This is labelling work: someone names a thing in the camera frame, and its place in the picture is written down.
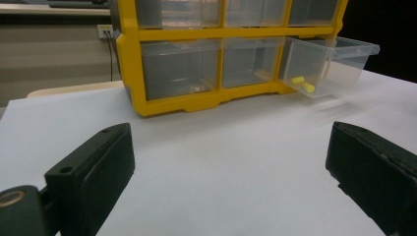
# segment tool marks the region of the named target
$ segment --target beige wall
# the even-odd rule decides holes
[[[96,25],[0,26],[0,107],[38,89],[109,81],[108,44]]]

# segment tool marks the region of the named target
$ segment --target power socket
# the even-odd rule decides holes
[[[108,33],[108,37],[113,37],[113,26],[112,25],[97,25],[98,30],[98,38],[107,38],[106,32]]]

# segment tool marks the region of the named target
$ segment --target power cord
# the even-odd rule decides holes
[[[104,32],[104,34],[105,34],[105,37],[107,38],[108,50],[110,51],[110,82],[112,82],[113,81],[113,54],[111,52],[111,46],[110,46],[111,34],[107,30]]]

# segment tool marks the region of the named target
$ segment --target transparent plastic drawer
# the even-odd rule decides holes
[[[376,44],[338,37],[301,40],[286,37],[279,77],[288,86],[318,97],[352,88]]]
[[[282,43],[281,37],[225,39],[222,86],[233,88],[272,80]]]
[[[290,27],[320,27],[333,24],[339,0],[292,0]]]
[[[286,0],[226,0],[226,26],[279,27]]]
[[[215,28],[219,0],[136,0],[140,28]]]
[[[147,100],[216,87],[219,40],[141,44]]]

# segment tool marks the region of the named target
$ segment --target white table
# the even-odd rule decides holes
[[[417,85],[364,71],[333,96],[260,95],[152,118],[122,88],[14,100],[0,122],[0,188],[43,188],[69,152],[129,122],[136,172],[98,235],[383,235],[325,169],[333,121],[417,153]]]

